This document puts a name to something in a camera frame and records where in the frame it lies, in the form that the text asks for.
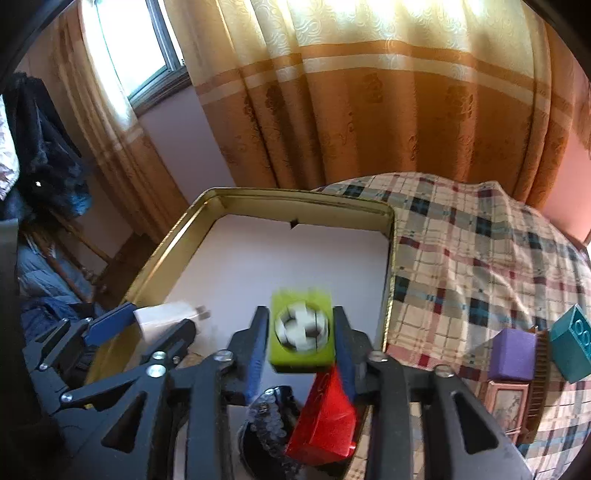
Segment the red block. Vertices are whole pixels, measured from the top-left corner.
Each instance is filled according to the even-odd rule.
[[[306,465],[343,460],[355,451],[355,423],[355,408],[336,367],[318,373],[285,454]]]

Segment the window frame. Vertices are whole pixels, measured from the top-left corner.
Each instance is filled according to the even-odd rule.
[[[100,0],[95,0],[95,8],[97,8],[100,21],[97,6],[99,2]],[[187,67],[181,64],[174,49],[174,44],[166,27],[158,0],[145,0],[145,2],[148,7],[156,40],[164,57],[165,66],[155,72],[127,97],[136,115],[146,113],[146,111],[165,98],[191,85]]]

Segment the orange curtain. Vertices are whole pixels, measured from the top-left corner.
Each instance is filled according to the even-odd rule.
[[[127,100],[93,0],[78,0],[58,18],[54,52],[60,79],[111,198],[135,232],[159,243],[187,209],[187,200]]]
[[[589,82],[521,0],[165,5],[241,186],[422,171],[539,207],[568,136],[589,145]]]

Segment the teal lego block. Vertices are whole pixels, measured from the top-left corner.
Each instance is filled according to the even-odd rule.
[[[578,305],[552,325],[550,343],[552,360],[568,382],[591,375],[591,326]]]

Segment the picture frame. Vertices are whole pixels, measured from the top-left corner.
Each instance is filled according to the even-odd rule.
[[[480,396],[485,408],[499,423],[505,434],[517,441],[521,431],[529,384],[488,381]]]

